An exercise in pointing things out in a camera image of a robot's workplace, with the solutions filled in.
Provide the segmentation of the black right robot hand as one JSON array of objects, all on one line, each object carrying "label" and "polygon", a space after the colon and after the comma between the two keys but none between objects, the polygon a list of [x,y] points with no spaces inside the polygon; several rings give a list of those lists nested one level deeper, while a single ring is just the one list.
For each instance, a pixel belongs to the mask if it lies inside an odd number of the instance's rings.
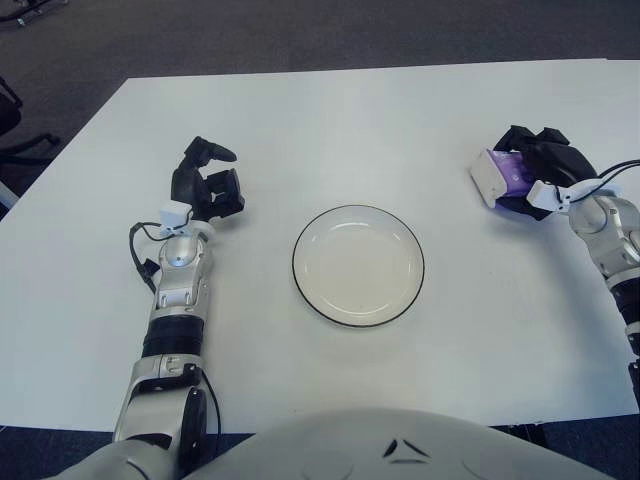
[{"label": "black right robot hand", "polygon": [[525,127],[512,125],[494,150],[519,152],[522,157],[520,165],[531,184],[541,180],[557,187],[571,187],[596,177],[591,163],[579,150],[570,146],[569,140],[557,129],[545,127],[534,134]]}]

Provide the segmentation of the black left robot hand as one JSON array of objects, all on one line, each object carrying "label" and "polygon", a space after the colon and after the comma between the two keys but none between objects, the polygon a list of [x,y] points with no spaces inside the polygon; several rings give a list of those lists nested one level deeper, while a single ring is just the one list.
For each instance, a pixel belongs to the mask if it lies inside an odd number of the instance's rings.
[{"label": "black left robot hand", "polygon": [[235,162],[237,156],[226,147],[197,136],[186,148],[183,160],[172,175],[171,199],[189,204],[193,220],[208,222],[244,210],[245,199],[235,169],[202,176],[200,169],[211,160]]}]

